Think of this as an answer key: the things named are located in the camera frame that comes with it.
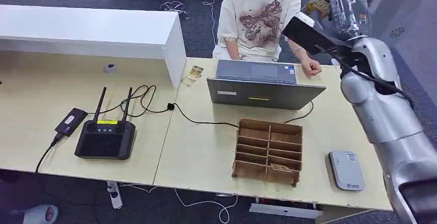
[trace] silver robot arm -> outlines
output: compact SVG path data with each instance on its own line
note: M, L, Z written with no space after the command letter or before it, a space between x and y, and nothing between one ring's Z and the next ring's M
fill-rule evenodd
M362 38L353 52L365 55L373 77L401 89L390 49L380 40ZM352 104L384 172L385 188L402 223L437 223L437 152L408 101L348 72L341 90Z
M371 37L366 1L325 1L318 5L329 6L330 35L301 13L282 33L309 53L328 53L340 62L341 90L374 145L401 223L437 224L437 151L402 91L390 49Z

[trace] white label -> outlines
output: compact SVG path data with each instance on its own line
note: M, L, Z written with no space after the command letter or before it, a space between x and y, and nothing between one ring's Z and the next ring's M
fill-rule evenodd
M237 95L236 92L228 92L228 91L217 91L218 94L225 94L225 95Z
M74 119L74 116L73 115L71 115L71 116L69 116L66 120L65 120L65 124L67 124L67 125L69 125L70 123L71 123L71 121L73 121L73 119Z
M299 18L301 21L305 22L308 26L314 27L315 21L306 14L299 12L296 14L296 17Z

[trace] white t-shirt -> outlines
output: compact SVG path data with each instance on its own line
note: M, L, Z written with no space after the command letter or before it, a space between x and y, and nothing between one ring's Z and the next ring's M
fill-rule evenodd
M236 39L243 57L275 57L282 30L299 10L300 0L223 0L217 46Z

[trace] black controller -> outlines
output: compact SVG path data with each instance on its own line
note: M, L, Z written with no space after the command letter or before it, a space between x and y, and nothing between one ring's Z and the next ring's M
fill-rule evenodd
M126 121L132 88L126 99L122 120L98 120L106 87L103 88L93 120L85 122L75 156L83 159L125 160L130 157L135 125Z

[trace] cardboard organizer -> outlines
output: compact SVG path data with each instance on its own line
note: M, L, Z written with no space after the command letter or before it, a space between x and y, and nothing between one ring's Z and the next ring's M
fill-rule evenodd
M235 151L233 177L296 187L302 169L302 127L241 119Z

